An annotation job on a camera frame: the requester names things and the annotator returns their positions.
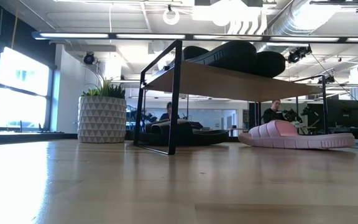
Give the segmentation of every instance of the person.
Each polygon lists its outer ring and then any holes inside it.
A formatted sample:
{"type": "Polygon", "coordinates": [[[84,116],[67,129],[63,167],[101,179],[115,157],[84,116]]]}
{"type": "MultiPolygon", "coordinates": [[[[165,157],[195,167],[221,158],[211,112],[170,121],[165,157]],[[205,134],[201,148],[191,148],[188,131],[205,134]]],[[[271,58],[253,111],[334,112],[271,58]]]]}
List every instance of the person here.
{"type": "Polygon", "coordinates": [[[279,111],[280,109],[281,101],[280,100],[273,100],[272,106],[265,110],[264,115],[262,116],[264,119],[264,123],[269,123],[273,120],[282,120],[285,121],[283,112],[279,111]]]}
{"type": "Polygon", "coordinates": [[[171,119],[171,112],[172,112],[172,102],[167,103],[167,112],[161,115],[160,121],[165,119],[171,119]]]}

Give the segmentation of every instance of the ductwork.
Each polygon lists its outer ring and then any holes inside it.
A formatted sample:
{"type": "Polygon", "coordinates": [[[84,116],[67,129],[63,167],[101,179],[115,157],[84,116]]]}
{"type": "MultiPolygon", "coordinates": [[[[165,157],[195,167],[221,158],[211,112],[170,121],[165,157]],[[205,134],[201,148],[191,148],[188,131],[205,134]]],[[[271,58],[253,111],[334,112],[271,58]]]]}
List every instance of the ductwork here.
{"type": "MultiPolygon", "coordinates": [[[[325,24],[339,9],[339,6],[319,6],[310,4],[311,0],[294,0],[283,14],[265,31],[266,35],[310,35],[325,24]]],[[[256,43],[260,51],[283,53],[288,47],[273,47],[266,43],[256,43]]]]}

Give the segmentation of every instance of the exposed ceiling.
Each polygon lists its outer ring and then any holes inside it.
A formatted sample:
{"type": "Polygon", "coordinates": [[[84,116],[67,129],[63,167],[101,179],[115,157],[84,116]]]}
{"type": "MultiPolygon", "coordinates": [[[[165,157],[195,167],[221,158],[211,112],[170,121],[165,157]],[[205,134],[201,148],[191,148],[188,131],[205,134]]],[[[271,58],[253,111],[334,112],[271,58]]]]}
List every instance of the exposed ceiling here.
{"type": "MultiPolygon", "coordinates": [[[[277,0],[277,7],[269,10],[268,22],[289,2],[277,0]]],[[[83,2],[56,2],[54,0],[0,0],[0,5],[11,13],[19,11],[19,17],[39,31],[65,32],[154,32],[154,33],[199,33],[224,34],[228,26],[219,27],[211,21],[194,21],[190,7],[181,7],[177,24],[171,26],[162,19],[163,6],[141,5],[125,6],[122,4],[85,4],[83,2]]],[[[313,32],[313,35],[358,35],[358,13],[356,8],[342,8],[327,23],[313,32]]],[[[122,72],[125,75],[139,74],[150,62],[150,41],[125,40],[82,40],[70,42],[71,45],[94,46],[115,45],[127,65],[122,72]]],[[[213,49],[222,42],[185,42],[184,45],[198,45],[213,49]]],[[[351,66],[358,62],[358,45],[354,44],[313,44],[313,53],[326,68],[335,68],[337,80],[345,82],[351,66]]],[[[307,57],[288,69],[280,76],[281,79],[308,77],[323,72],[313,57],[307,57]]]]}

